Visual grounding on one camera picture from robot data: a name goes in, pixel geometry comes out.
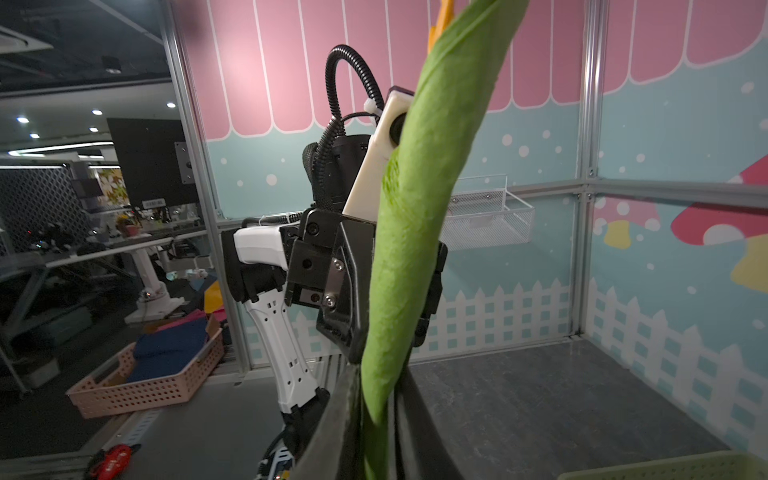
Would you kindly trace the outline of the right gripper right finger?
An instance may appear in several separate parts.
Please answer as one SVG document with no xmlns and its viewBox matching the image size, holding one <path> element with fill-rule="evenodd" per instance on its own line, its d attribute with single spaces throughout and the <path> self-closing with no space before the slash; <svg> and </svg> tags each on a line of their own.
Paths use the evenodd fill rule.
<svg viewBox="0 0 768 480">
<path fill-rule="evenodd" d="M 392 478 L 463 479 L 408 367 L 392 393 Z"/>
</svg>

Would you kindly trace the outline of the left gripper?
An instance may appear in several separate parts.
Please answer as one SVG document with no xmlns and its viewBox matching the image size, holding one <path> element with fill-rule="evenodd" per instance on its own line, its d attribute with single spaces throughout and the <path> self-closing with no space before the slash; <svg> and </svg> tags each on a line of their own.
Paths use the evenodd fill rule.
<svg viewBox="0 0 768 480">
<path fill-rule="evenodd" d="M 317 330 L 353 364 L 369 332 L 375 233 L 373 223 L 311 208 L 290 242 L 286 303 L 317 308 Z"/>
</svg>

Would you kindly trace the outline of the orange plastic spoon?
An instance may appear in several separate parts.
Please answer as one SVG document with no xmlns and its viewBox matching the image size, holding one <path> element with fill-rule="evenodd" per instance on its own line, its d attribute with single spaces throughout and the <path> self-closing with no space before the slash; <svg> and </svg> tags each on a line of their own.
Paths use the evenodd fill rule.
<svg viewBox="0 0 768 480">
<path fill-rule="evenodd" d="M 430 27 L 427 52 L 430 53 L 438 39 L 454 20 L 455 4 L 453 0 L 441 0 L 436 23 Z"/>
</svg>

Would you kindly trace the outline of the green paper napkin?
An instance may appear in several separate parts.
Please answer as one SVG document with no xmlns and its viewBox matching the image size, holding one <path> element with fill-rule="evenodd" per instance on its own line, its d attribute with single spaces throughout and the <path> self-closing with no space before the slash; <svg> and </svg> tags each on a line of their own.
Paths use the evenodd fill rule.
<svg viewBox="0 0 768 480">
<path fill-rule="evenodd" d="M 455 183 L 484 119 L 525 1 L 472 1 L 422 68 L 380 192 L 361 362 L 365 479 L 388 474 L 387 400 L 406 362 Z"/>
</svg>

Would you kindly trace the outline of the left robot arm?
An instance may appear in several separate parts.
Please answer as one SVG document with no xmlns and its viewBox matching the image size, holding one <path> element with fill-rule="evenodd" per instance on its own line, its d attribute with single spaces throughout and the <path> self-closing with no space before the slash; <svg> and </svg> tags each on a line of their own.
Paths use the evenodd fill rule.
<svg viewBox="0 0 768 480">
<path fill-rule="evenodd" d="M 302 155 L 312 205 L 246 219 L 222 235 L 227 283 L 262 338 L 284 422 L 260 467 L 264 479 L 284 472 L 356 479 L 362 472 L 359 366 L 369 331 L 375 224 L 413 94 L 398 87 L 383 93 L 363 57 L 343 44 L 328 54 L 325 88 L 330 122 Z M 334 390 L 310 371 L 289 319 L 293 304 L 317 310 L 318 331 L 346 359 Z"/>
</svg>

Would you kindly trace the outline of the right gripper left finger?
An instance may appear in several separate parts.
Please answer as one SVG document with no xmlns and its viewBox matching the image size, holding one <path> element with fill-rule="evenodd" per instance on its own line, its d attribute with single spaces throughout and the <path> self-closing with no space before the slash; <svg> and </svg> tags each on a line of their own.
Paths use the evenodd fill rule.
<svg viewBox="0 0 768 480">
<path fill-rule="evenodd" d="M 359 365 L 339 378 L 309 446 L 291 479 L 362 479 L 363 396 Z"/>
</svg>

